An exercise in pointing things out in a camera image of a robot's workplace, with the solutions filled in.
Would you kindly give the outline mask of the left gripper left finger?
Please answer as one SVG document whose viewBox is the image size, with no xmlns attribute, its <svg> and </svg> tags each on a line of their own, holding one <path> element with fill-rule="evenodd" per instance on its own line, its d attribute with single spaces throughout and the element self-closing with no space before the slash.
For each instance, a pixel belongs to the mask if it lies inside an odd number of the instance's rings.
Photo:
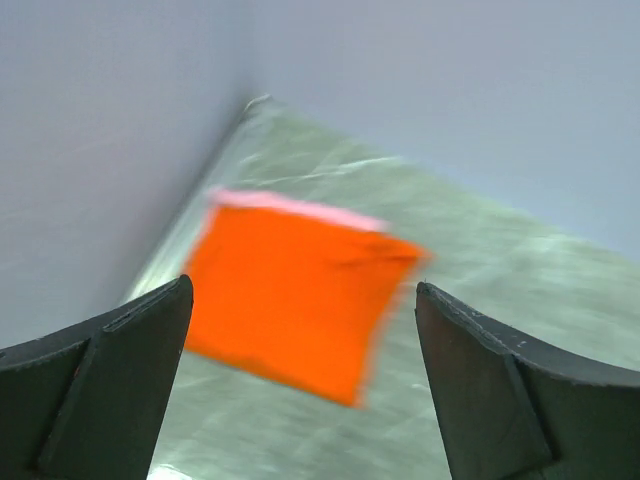
<svg viewBox="0 0 640 480">
<path fill-rule="evenodd" d="M 1 351 L 4 479 L 144 479 L 193 307 L 182 275 Z"/>
</svg>

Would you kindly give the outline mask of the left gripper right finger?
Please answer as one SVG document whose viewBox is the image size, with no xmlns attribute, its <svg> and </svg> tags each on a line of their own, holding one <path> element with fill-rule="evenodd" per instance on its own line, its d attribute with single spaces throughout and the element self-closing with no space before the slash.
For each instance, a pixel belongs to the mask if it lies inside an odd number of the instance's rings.
<svg viewBox="0 0 640 480">
<path fill-rule="evenodd" d="M 415 318 L 454 479 L 636 479 L 639 374 L 563 350 L 433 284 Z"/>
</svg>

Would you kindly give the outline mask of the orange t shirt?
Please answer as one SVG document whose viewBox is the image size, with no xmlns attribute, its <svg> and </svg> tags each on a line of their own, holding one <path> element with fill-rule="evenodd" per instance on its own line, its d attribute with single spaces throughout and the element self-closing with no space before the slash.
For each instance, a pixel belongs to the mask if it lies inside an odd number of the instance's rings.
<svg viewBox="0 0 640 480">
<path fill-rule="evenodd" d="M 187 348 L 348 406 L 401 284 L 428 258 L 391 235 L 266 208 L 219 207 L 187 269 Z"/>
</svg>

